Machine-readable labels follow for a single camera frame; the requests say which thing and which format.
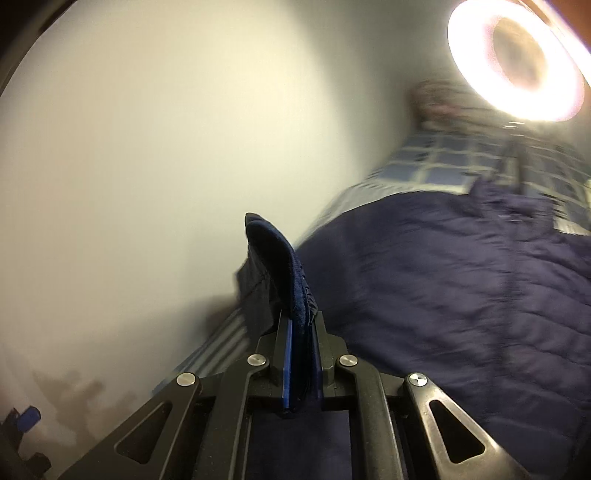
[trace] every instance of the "black object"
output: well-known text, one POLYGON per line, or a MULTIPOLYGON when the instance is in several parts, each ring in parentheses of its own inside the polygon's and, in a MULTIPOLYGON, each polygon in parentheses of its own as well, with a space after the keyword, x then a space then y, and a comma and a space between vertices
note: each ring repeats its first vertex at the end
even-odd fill
MULTIPOLYGON (((192 385, 170 382, 60 480, 243 479, 253 412, 285 413, 285 322, 260 338, 256 352, 264 364, 245 356, 192 385)), ((349 411, 355 480, 529 478, 428 379, 418 386, 353 356, 341 362, 345 342, 326 332, 321 312, 313 338, 311 384, 324 410, 349 411)))
POLYGON ((51 468, 49 459, 35 453, 28 460, 18 454, 22 436, 39 420, 41 414, 35 407, 28 407, 22 414, 12 409, 0 426, 0 479, 38 480, 51 468))
POLYGON ((76 0, 3 0, 0 7, 0 95, 39 36, 76 0))

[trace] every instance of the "triangular cutout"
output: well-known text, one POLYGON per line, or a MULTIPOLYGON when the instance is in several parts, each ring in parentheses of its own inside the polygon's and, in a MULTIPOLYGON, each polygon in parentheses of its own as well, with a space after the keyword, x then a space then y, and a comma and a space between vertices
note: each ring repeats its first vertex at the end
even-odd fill
POLYGON ((439 400, 429 402, 441 438, 447 450, 447 456, 452 463, 462 463, 464 460, 484 453, 484 445, 450 412, 439 400))
POLYGON ((138 463, 148 463, 172 409, 172 402, 161 403, 117 444, 115 451, 138 463))

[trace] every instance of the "metal screw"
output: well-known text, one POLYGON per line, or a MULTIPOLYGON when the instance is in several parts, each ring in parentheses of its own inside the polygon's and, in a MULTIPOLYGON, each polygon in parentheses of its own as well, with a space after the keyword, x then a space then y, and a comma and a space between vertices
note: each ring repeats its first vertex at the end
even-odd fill
POLYGON ((342 355, 339 358, 339 363, 343 365, 343 367, 354 367, 357 365, 357 357, 354 355, 342 355))
POLYGON ((189 387, 195 383, 197 378, 190 372, 185 372, 177 377, 177 383, 181 387, 189 387))
POLYGON ((246 361, 249 365, 252 365, 253 367, 260 367, 261 365, 265 365, 267 359, 264 355, 261 355, 260 353, 255 353, 248 357, 246 361))
POLYGON ((408 381, 415 387, 424 387, 427 385, 427 377, 420 373, 413 373, 408 376, 408 381))

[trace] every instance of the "black metal bracket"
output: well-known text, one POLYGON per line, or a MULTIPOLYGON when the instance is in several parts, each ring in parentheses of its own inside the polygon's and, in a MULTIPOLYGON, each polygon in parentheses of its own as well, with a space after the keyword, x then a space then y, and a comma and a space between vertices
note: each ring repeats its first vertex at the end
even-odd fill
POLYGON ((38 480, 51 468, 51 462, 41 453, 35 453, 27 460, 18 454, 23 435, 39 420, 41 413, 31 406, 22 414, 13 408, 0 424, 0 478, 38 480))
MULTIPOLYGON (((285 413, 288 326, 281 316, 256 353, 223 374, 179 375, 60 480, 244 479, 253 413, 285 413)), ((322 409, 349 411, 354 480, 529 478, 424 375, 378 372, 326 332, 321 312, 311 337, 322 409)))

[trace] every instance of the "navy blue fabric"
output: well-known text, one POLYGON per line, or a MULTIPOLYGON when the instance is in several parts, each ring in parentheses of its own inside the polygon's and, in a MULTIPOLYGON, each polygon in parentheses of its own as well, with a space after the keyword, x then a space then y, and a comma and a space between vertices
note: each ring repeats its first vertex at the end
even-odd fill
POLYGON ((237 273, 241 309, 251 341, 277 326, 282 310, 293 323, 289 408, 303 400, 311 369, 310 325, 317 307, 290 243, 254 213, 245 218, 248 257, 237 273))
MULTIPOLYGON (((426 373, 535 478, 558 479, 589 431, 590 247, 554 230, 549 201, 477 180, 351 210, 298 256, 351 353, 426 373)), ((256 419, 249 478, 350 478, 346 414, 290 421, 286 435, 256 419)))

